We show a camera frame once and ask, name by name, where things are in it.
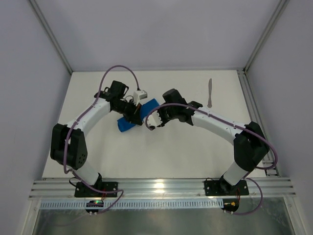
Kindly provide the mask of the blue cloth napkin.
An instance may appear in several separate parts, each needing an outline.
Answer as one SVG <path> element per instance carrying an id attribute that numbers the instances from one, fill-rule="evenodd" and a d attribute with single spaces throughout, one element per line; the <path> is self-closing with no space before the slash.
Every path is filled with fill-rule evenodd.
<path id="1" fill-rule="evenodd" d="M 135 105 L 133 101 L 126 102 L 126 109 L 121 113 L 123 117 L 117 120 L 120 132 L 126 132 L 135 126 L 141 126 L 148 113 L 159 105 L 155 98 L 147 103 Z"/>

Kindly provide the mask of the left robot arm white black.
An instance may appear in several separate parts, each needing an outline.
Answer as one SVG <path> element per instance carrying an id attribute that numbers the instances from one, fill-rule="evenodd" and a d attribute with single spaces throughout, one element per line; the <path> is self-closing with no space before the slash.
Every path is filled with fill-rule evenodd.
<path id="1" fill-rule="evenodd" d="M 92 128 L 111 111 L 120 113 L 134 125 L 142 125 L 140 101 L 147 98 L 144 90 L 137 89 L 130 101 L 124 99 L 128 86 L 113 81 L 110 87 L 99 89 L 93 103 L 78 117 L 67 124 L 56 124 L 52 129 L 50 157 L 63 166 L 65 174 L 72 173 L 79 180 L 76 197 L 100 197 L 116 195 L 119 190 L 105 188 L 102 176 L 87 161 L 86 136 Z"/>

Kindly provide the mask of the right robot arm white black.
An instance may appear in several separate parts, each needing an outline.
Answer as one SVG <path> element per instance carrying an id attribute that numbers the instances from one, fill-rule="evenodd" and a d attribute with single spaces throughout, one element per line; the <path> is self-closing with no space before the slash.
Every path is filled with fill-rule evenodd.
<path id="1" fill-rule="evenodd" d="M 157 110 L 159 127 L 171 120 L 179 120 L 191 126 L 208 130 L 232 144 L 234 161 L 218 180 L 216 191 L 232 195 L 238 191 L 239 182 L 257 168 L 269 152 L 265 136 L 259 124 L 231 122 L 204 108 L 195 101 L 187 103 L 176 89 L 163 94 L 164 103 Z"/>

